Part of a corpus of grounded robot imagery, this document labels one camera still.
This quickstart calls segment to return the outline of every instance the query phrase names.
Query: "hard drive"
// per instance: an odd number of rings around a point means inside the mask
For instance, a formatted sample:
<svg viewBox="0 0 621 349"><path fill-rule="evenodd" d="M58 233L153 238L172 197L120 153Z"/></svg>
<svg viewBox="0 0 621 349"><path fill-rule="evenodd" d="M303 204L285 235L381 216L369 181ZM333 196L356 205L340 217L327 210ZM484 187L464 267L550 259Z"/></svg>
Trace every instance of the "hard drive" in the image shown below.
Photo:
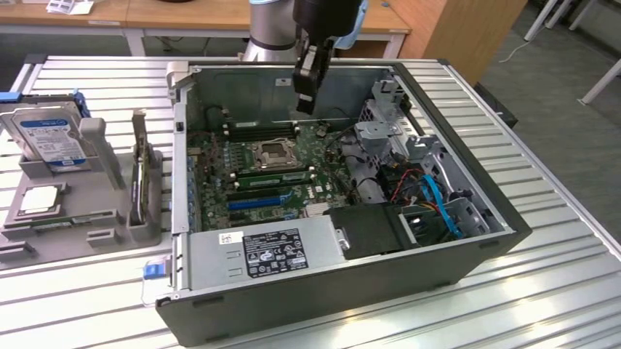
<svg viewBox="0 0 621 349"><path fill-rule="evenodd" d="M80 119L90 117L81 94L18 95L0 102L0 123L26 160L45 162L52 172L89 169L94 150L80 138Z"/></svg>

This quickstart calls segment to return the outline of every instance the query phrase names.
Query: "sheet metal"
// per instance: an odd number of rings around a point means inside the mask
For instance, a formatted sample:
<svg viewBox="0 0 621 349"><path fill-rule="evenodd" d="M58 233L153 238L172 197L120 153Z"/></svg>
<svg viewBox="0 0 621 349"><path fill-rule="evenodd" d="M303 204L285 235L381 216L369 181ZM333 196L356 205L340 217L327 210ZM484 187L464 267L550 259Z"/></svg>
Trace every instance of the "sheet metal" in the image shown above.
<svg viewBox="0 0 621 349"><path fill-rule="evenodd" d="M169 156L172 112L161 95L162 61L161 57L49 57L30 79L33 92L84 88L93 116L108 122L106 138L116 152L129 151L132 145L129 109L146 108L149 141ZM452 69L432 60L403 62L532 234L456 285L201 348L619 346L618 244ZM415 110L412 114L430 132L420 114ZM18 149L5 135L0 143L4 220L20 171ZM161 208L169 229L169 161L164 167ZM0 272L0 348L177 348L154 310L140 300L140 268L166 251L162 244Z"/></svg>

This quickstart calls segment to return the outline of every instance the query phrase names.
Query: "motherboard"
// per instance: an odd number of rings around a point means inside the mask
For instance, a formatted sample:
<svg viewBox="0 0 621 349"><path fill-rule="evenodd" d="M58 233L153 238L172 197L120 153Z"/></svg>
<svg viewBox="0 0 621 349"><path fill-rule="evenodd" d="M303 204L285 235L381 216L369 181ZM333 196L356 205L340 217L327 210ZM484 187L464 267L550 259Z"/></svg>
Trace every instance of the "motherboard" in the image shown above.
<svg viewBox="0 0 621 349"><path fill-rule="evenodd" d="M324 122L188 132L192 231L320 215L357 200L341 132Z"/></svg>

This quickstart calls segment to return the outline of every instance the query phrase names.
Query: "green circuit board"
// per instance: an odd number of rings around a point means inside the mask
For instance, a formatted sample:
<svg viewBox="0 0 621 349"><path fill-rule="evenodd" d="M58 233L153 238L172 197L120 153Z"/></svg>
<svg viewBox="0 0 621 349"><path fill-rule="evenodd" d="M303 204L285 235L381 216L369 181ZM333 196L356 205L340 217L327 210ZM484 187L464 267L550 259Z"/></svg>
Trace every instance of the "green circuit board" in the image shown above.
<svg viewBox="0 0 621 349"><path fill-rule="evenodd" d="M189 132L188 156L193 157L195 164L201 230L301 218L303 208L308 204L328 203L329 207L340 207L355 199L355 193L348 189L351 184L345 165L337 157L328 161L324 156L325 145L339 132L328 132L320 138L316 135L317 127L319 124L300 125L295 140L285 141L292 155L303 165L296 173L305 173L304 169L312 167L312 171L307 173L312 173L312 180L300 185L276 185L276 188L268 188L284 198L280 205L236 210L229 210L227 206L231 194L239 193L239 179L231 178L231 173L257 171L252 154L260 142L232 143L223 134Z"/></svg>

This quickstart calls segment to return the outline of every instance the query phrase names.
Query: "aluminum table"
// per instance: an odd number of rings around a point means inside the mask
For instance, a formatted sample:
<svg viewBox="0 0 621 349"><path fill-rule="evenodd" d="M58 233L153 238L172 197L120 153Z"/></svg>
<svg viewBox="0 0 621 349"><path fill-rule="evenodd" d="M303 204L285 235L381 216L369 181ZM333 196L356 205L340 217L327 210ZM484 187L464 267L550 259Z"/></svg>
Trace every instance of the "aluminum table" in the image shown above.
<svg viewBox="0 0 621 349"><path fill-rule="evenodd" d="M149 141L169 160L172 112L164 78L169 59L48 57L42 64L24 66L13 88L50 93L78 87L92 115L108 122L108 141L117 152L129 151L132 143L130 109L145 108ZM403 63L532 234L452 286L199 348L621 345L619 245L454 69L434 60ZM431 131L416 110L412 115ZM5 134L0 138L0 207L6 210L21 173L18 149ZM169 161L164 172L169 199ZM168 229L166 202L161 209ZM140 300L140 269L168 249L164 242L149 249L0 272L0 348L177 348L154 309Z"/></svg>

